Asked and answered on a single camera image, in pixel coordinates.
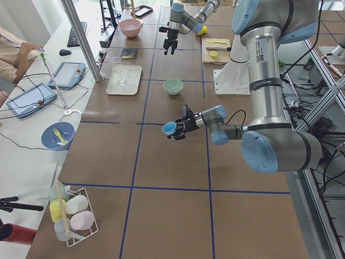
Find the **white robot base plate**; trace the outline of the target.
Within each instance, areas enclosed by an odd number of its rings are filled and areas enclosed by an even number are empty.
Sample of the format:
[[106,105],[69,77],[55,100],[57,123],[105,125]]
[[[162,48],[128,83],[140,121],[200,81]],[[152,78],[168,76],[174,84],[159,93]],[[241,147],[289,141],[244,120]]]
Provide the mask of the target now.
[[250,94],[248,66],[247,48],[241,44],[240,35],[235,35],[229,62],[213,71],[215,93]]

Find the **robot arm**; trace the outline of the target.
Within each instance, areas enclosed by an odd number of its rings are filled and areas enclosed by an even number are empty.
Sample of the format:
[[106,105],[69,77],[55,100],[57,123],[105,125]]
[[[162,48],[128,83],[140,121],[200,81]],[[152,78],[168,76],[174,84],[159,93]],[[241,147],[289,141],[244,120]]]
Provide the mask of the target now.
[[168,138],[183,139],[203,126],[215,145],[241,141],[247,165],[259,173],[301,171],[322,158],[316,137],[295,131],[284,115],[277,48],[313,36],[318,26],[318,1],[240,1],[232,18],[232,31],[246,53],[253,120],[248,125],[228,125],[218,105],[194,113],[188,107],[162,131]]
[[204,22],[213,12],[217,11],[220,4],[221,1],[219,0],[205,1],[204,7],[195,16],[192,16],[185,11],[183,4],[172,3],[167,26],[160,26],[158,30],[159,32],[167,33],[167,38],[163,43],[164,55],[168,54],[169,49],[171,49],[171,54],[174,54],[177,49],[181,25],[186,26],[195,34],[200,34]]

